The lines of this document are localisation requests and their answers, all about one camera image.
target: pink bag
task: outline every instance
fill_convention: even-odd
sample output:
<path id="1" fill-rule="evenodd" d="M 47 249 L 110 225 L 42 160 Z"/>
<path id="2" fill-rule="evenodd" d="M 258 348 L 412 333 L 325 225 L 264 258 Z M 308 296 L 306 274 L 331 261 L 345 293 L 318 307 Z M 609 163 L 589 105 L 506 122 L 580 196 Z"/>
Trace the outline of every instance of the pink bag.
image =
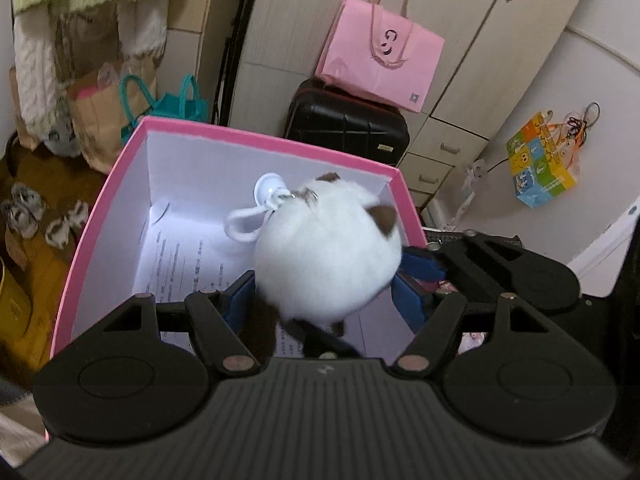
<path id="1" fill-rule="evenodd" d="M 316 77 L 363 99 L 420 112 L 444 40 L 380 6 L 344 0 L 327 37 Z"/>

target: black ribbed surface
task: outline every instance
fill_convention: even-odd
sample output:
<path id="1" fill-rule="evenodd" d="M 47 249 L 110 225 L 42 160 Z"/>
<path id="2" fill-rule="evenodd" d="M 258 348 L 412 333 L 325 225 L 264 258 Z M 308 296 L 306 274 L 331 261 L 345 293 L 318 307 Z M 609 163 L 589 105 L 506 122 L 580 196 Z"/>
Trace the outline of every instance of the black ribbed surface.
<path id="1" fill-rule="evenodd" d="M 595 439 L 495 442 L 457 421 L 420 381 L 380 362 L 274 359 L 223 382 L 189 424 L 153 442 L 87 449 L 56 440 L 29 480 L 606 480 L 629 469 Z"/>

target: open storage box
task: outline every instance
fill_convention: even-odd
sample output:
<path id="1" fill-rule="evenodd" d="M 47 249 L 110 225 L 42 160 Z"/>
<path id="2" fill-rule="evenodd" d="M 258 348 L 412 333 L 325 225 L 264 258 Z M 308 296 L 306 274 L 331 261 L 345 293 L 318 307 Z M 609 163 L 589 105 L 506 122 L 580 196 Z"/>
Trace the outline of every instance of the open storage box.
<path id="1" fill-rule="evenodd" d="M 76 251 L 51 354 L 137 292 L 158 303 L 203 288 L 224 290 L 253 268 L 253 244 L 228 238 L 223 222 L 254 204 L 269 172 L 289 189 L 335 171 L 395 205 L 403 243 L 426 245 L 402 174 L 384 164 L 291 140 L 220 126 L 146 117 L 109 175 Z M 346 320 L 345 339 L 362 354 L 392 361 L 414 334 L 389 290 Z M 188 336 L 162 338 L 189 347 Z M 278 328 L 280 356 L 299 345 Z"/>

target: white knit sweater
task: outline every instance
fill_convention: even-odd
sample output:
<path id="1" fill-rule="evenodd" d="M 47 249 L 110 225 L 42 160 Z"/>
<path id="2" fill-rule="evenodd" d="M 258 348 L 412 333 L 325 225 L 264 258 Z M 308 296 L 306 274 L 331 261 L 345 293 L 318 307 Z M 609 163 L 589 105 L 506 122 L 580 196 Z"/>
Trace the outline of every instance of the white knit sweater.
<path id="1" fill-rule="evenodd" d="M 12 0 L 15 67 L 22 115 L 41 138 L 56 122 L 59 89 L 54 61 L 52 17 L 111 0 Z M 159 56 L 166 41 L 168 0 L 118 0 L 118 33 L 126 57 Z"/>

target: yellow trash can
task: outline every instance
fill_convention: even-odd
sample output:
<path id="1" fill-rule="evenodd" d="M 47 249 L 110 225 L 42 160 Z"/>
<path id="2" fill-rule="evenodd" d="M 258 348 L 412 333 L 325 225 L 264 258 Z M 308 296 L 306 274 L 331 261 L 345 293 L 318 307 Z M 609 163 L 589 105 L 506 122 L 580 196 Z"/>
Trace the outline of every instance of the yellow trash can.
<path id="1" fill-rule="evenodd" d="M 15 281 L 14 277 L 2 266 L 0 279 L 0 335 L 5 338 L 19 338 L 27 330 L 31 319 L 31 301 L 27 293 Z"/>

